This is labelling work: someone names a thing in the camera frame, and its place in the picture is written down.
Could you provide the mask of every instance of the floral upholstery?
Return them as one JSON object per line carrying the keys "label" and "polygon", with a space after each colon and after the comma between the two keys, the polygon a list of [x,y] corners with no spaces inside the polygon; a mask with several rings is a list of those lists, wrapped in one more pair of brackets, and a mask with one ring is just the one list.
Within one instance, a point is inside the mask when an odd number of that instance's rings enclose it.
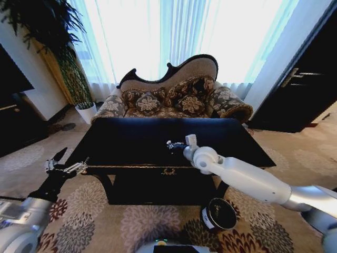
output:
{"label": "floral upholstery", "polygon": [[207,75],[198,75],[180,82],[172,87],[165,98],[164,105],[174,107],[178,101],[186,95],[195,95],[202,102],[205,102],[208,94],[213,90],[214,80]]}
{"label": "floral upholstery", "polygon": [[[142,90],[142,89],[129,89],[123,92],[122,98],[124,101],[127,103],[129,108],[134,108],[136,107],[136,102],[137,100],[142,97],[147,90]],[[155,89],[151,91],[151,93],[159,100],[159,102],[163,103],[166,93],[165,93],[165,88],[160,87],[158,89]]]}
{"label": "floral upholstery", "polygon": [[176,107],[189,116],[198,116],[205,111],[205,104],[193,95],[183,97],[179,100]]}
{"label": "floral upholstery", "polygon": [[206,113],[201,113],[197,117],[189,116],[172,107],[161,107],[160,110],[151,115],[145,116],[137,108],[130,108],[125,114],[126,118],[209,118]]}
{"label": "floral upholstery", "polygon": [[[149,90],[137,89],[137,86],[124,92],[117,88],[107,98],[98,113],[92,118],[236,118],[241,123],[246,122],[252,115],[252,107],[245,104],[229,88],[221,83],[214,82],[212,77],[199,75],[178,83],[168,90],[165,97],[165,88],[160,87]],[[161,108],[155,108],[158,103],[140,100],[138,109],[137,101],[147,93],[158,99]],[[154,107],[154,112],[141,111]]]}
{"label": "floral upholstery", "polygon": [[146,92],[136,102],[136,108],[145,116],[155,114],[160,107],[160,102],[151,92]]}
{"label": "floral upholstery", "polygon": [[247,122],[253,113],[253,108],[227,87],[215,89],[209,94],[206,102],[221,118],[235,118],[241,123]]}
{"label": "floral upholstery", "polygon": [[123,99],[117,95],[111,95],[105,100],[96,115],[92,117],[91,123],[97,118],[123,118],[126,110],[127,105]]}

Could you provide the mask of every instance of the round container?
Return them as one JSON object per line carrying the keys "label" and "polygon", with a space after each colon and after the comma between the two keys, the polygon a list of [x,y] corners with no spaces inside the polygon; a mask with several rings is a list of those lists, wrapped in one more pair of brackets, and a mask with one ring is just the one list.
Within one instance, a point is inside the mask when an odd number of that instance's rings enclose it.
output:
{"label": "round container", "polygon": [[232,229],[236,225],[236,213],[224,199],[214,198],[201,210],[201,220],[211,232]]}
{"label": "round container", "polygon": [[82,116],[85,123],[90,125],[90,120],[97,113],[96,105],[93,103],[93,106],[88,109],[79,109],[77,106],[75,107],[77,112]]}

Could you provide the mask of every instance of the cable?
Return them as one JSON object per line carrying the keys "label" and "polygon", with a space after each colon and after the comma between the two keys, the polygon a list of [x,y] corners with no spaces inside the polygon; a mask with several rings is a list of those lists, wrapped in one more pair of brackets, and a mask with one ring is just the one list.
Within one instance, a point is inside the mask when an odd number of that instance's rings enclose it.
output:
{"label": "cable", "polygon": [[25,201],[26,198],[14,198],[14,197],[7,197],[7,196],[0,196],[0,199],[8,199],[8,200],[17,200],[17,201]]}

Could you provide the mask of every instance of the beige carpet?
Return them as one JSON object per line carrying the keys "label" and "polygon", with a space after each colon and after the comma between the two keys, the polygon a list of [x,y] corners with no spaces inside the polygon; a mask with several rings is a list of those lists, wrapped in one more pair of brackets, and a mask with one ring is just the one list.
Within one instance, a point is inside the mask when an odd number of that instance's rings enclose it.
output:
{"label": "beige carpet", "polygon": [[[26,197],[46,178],[46,159],[63,147],[71,153],[89,126],[74,109],[57,124],[67,123],[76,127],[0,158],[0,195]],[[267,170],[283,181],[337,187],[337,113],[301,133],[249,132],[277,164]],[[59,197],[38,252],[134,252],[159,237],[185,239],[217,252],[322,252],[321,235],[299,213],[260,203],[233,188],[225,198],[239,221],[235,229],[217,235],[200,224],[199,207],[109,206],[102,186],[90,176],[66,182]]]}

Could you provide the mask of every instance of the television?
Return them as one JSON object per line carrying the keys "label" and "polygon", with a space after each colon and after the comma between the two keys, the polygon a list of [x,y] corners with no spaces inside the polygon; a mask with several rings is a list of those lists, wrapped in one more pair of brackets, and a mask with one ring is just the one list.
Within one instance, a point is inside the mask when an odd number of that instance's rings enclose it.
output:
{"label": "television", "polygon": [[10,95],[21,91],[31,90],[34,87],[27,80],[25,75],[16,66],[12,58],[0,44],[0,94]]}

